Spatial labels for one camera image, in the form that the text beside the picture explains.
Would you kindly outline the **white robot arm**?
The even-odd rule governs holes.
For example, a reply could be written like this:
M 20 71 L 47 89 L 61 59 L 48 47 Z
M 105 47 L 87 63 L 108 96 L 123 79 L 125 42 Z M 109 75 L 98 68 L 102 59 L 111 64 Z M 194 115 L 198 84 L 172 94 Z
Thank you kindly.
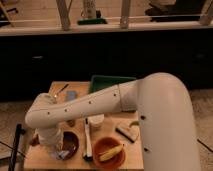
M 154 73 L 57 103 L 39 94 L 25 116 L 42 144 L 61 138 L 59 124 L 87 116 L 137 111 L 144 171 L 201 171 L 193 106 L 187 88 L 176 76 Z

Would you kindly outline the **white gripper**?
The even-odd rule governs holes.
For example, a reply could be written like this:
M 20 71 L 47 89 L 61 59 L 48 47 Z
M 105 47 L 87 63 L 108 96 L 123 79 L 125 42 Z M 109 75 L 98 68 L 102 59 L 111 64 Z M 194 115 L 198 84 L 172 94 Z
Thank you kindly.
M 63 145 L 62 131 L 58 126 L 37 129 L 40 145 L 48 152 L 59 152 Z

